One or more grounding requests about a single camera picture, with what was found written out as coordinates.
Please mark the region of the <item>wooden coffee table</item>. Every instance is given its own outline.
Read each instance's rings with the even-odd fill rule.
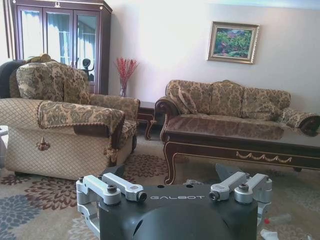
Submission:
[[[320,135],[309,135],[275,123],[176,116],[165,131],[168,176],[164,183],[175,180],[176,155],[320,170]]]
[[[146,129],[144,132],[144,138],[150,140],[150,130],[155,121],[155,103],[142,101],[138,109],[138,120],[146,122]]]

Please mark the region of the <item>bolt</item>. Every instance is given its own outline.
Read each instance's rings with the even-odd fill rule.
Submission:
[[[249,186],[248,184],[242,183],[241,185],[239,185],[239,189],[242,190],[243,192],[248,192]]]
[[[106,189],[108,193],[112,194],[117,191],[117,187],[115,185],[108,185],[108,188]]]
[[[142,203],[147,199],[147,194],[144,191],[140,191],[137,195],[138,203]]]
[[[209,193],[209,198],[211,198],[212,201],[216,202],[220,198],[220,194],[217,191],[212,191]]]

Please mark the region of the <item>logo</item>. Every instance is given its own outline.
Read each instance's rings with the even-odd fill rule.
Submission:
[[[167,199],[167,200],[184,200],[184,199],[203,199],[205,196],[151,196],[150,199],[152,200],[161,200],[161,199]]]

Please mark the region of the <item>painting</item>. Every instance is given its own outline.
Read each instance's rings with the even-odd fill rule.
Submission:
[[[208,60],[253,64],[259,25],[212,22]]]

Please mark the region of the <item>wall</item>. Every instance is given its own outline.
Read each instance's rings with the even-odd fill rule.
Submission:
[[[292,106],[320,112],[320,11],[180,0],[109,0],[113,9],[109,91],[117,57],[140,62],[128,95],[155,102],[171,79],[286,90]],[[212,21],[260,24],[255,64],[207,61]]]

